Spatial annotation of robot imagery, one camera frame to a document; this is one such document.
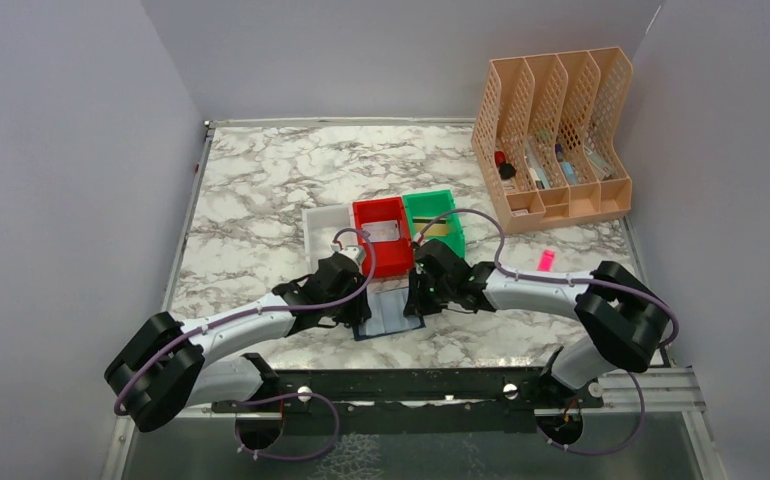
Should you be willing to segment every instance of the metal frame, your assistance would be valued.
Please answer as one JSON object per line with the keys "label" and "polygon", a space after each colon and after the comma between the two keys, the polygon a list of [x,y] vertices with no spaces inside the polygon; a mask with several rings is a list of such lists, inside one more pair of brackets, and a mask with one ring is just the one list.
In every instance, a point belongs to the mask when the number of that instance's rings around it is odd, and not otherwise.
{"label": "metal frame", "polygon": [[[211,150],[211,143],[216,128],[222,127],[311,127],[325,125],[451,125],[466,126],[474,122],[473,118],[395,118],[395,117],[363,117],[363,118],[285,118],[264,120],[225,120],[205,122],[206,138],[202,155],[199,159],[199,171],[194,179],[191,199],[179,235],[173,265],[168,279],[162,310],[169,308],[179,276],[182,256],[187,245],[187,235],[196,209],[199,190],[205,175],[206,164]],[[646,279],[644,265],[638,255],[637,237],[627,218],[622,219],[622,227],[633,267],[639,278]],[[662,357],[666,365],[673,365],[668,352],[662,349]],[[636,376],[644,392],[648,412],[678,412],[688,431],[690,444],[697,459],[704,480],[725,480],[726,474],[712,441],[709,429],[705,423],[703,412],[706,404],[700,392],[697,379],[691,368],[655,368],[645,374]],[[605,405],[601,409],[585,409],[584,415],[600,415],[605,413],[637,413],[640,411],[638,395],[631,380],[624,372],[613,372],[599,379],[604,389]],[[558,413],[557,409],[537,409],[536,415]],[[177,418],[238,418],[253,419],[265,416],[275,416],[271,413],[214,413],[208,406],[189,407],[179,413]],[[122,478],[129,456],[131,442],[134,437],[134,422],[126,417],[120,417],[114,425],[114,432],[109,446],[108,455],[103,466],[102,480],[117,480]]]}

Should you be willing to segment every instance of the red object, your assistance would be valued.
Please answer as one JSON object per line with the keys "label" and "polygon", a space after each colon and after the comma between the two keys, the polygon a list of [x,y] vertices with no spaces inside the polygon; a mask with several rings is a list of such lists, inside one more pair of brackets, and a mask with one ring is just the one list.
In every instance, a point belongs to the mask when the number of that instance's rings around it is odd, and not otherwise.
{"label": "red object", "polygon": [[556,253],[554,251],[544,250],[544,253],[541,255],[541,261],[538,262],[538,271],[549,272],[550,268],[553,267],[554,258],[556,258]]}
{"label": "red object", "polygon": [[[414,265],[414,253],[411,249],[411,234],[406,221],[406,210],[400,197],[382,198],[353,202],[353,216],[356,228],[366,223],[396,220],[400,228],[400,239],[393,242],[375,242],[376,271],[373,278],[393,277],[403,275]],[[362,272],[370,273],[370,249],[364,240],[359,239],[359,245],[364,246],[367,257],[362,263]]]}

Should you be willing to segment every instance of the marble vein pattern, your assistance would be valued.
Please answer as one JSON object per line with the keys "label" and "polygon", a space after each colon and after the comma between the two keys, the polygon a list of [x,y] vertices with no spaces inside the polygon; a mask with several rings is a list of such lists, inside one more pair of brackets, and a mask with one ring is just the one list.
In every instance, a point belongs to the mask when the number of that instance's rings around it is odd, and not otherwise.
{"label": "marble vein pattern", "polygon": [[[493,215],[471,133],[469,126],[422,125],[218,129],[171,312],[213,315],[307,273],[305,208],[447,188],[457,206]],[[461,220],[468,262],[492,259],[494,228],[478,216]],[[510,236],[503,261],[534,269],[547,248],[556,252],[554,271],[590,270],[604,259],[631,269],[618,221]],[[543,365],[585,335],[574,320],[535,312],[445,312],[426,320],[427,328],[361,342],[345,328],[313,329],[248,351],[274,368],[526,366]]]}

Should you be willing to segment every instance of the marble tabletop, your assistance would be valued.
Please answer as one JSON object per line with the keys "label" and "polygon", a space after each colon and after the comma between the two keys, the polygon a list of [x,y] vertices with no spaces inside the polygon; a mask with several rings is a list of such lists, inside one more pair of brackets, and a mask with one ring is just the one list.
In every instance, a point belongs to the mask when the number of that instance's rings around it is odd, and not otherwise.
{"label": "marble tabletop", "polygon": [[[213,315],[307,272],[301,211],[447,188],[457,207],[493,215],[470,144],[470,126],[226,127],[215,132],[171,313]],[[461,217],[466,260],[493,258],[494,228]],[[553,270],[614,260],[632,271],[618,221],[507,238],[503,261],[534,269],[545,249]],[[391,288],[378,284],[375,288]],[[585,335],[574,320],[534,312],[444,312],[426,328],[357,342],[345,328],[312,329],[255,345],[274,368],[543,365]]]}

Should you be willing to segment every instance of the perforated divider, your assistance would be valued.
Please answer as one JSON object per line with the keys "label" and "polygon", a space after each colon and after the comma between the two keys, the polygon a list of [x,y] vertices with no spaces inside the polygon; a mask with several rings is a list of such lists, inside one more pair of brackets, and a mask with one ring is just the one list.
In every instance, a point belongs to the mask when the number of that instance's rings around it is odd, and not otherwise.
{"label": "perforated divider", "polygon": [[601,182],[600,211],[626,212],[632,200],[632,181],[615,153],[613,139],[632,81],[632,63],[620,48],[592,50],[591,56],[600,68],[600,85],[588,122],[585,145],[599,155],[595,172]]}
{"label": "perforated divider", "polygon": [[[506,232],[610,220],[629,211],[632,182],[612,138],[631,76],[619,48],[491,61],[472,142]],[[494,163],[498,149],[517,171],[508,189]]]}

